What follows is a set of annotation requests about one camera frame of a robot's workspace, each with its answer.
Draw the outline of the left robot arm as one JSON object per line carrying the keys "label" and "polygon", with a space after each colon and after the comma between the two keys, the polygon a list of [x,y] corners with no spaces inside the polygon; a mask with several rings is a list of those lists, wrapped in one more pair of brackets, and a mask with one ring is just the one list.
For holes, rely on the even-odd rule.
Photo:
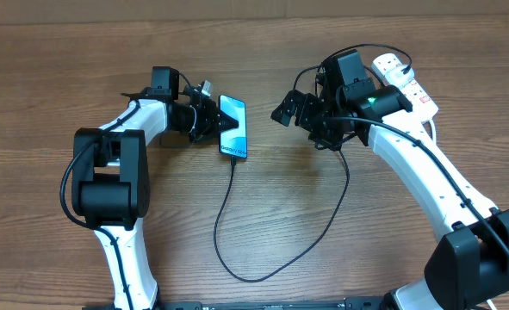
{"label": "left robot arm", "polygon": [[107,259],[115,297],[111,309],[160,309],[159,286],[151,272],[144,239],[150,203],[147,147],[168,131],[188,135],[192,144],[219,139],[219,151],[246,158],[246,105],[221,95],[212,85],[179,85],[184,75],[155,66],[151,83],[129,94],[127,109],[97,128],[74,135],[73,158],[61,180],[59,197],[71,189],[66,216],[94,232]]}

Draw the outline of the Samsung Galaxy smartphone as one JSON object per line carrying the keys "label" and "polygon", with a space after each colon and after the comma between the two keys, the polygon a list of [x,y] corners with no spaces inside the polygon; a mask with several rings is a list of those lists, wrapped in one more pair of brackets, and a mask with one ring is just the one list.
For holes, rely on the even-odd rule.
{"label": "Samsung Galaxy smartphone", "polygon": [[220,153],[247,158],[246,106],[243,101],[220,95]]}

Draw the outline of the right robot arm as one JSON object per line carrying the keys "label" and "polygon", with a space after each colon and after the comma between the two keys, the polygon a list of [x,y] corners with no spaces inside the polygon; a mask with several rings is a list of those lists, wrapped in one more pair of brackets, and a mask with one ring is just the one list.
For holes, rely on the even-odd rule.
{"label": "right robot arm", "polygon": [[359,138],[398,175],[438,242],[423,276],[379,300],[382,309],[473,309],[509,292],[509,209],[499,209],[439,149],[437,104],[411,58],[389,46],[364,65],[356,46],[315,66],[312,93],[291,90],[272,112],[305,129],[320,150]]}

